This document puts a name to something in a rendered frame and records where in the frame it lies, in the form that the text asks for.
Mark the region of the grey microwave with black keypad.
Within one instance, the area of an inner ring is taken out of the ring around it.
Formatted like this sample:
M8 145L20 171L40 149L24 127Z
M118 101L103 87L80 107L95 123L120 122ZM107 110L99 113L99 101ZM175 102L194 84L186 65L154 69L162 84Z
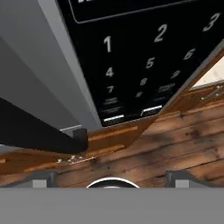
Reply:
M224 46L224 0L0 0L0 97L70 137L158 115Z

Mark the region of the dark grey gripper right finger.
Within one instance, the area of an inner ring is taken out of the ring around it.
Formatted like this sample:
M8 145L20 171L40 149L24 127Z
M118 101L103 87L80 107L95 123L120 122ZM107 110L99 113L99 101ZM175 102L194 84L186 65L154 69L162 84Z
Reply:
M217 185L198 179L188 171L168 171L165 174L165 186L170 188L217 188Z

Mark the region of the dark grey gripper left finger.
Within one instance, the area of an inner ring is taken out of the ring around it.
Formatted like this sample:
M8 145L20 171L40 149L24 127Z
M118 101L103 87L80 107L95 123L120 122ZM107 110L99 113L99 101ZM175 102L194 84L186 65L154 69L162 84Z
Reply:
M55 171L35 171L23 180L14 181L3 185L3 188L55 188Z

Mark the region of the round black white-rimmed object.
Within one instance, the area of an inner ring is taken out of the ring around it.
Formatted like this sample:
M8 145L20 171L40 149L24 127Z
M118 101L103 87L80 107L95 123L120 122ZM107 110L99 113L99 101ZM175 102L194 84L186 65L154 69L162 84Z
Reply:
M87 188L138 188L138 185L125 178L107 177L95 180Z

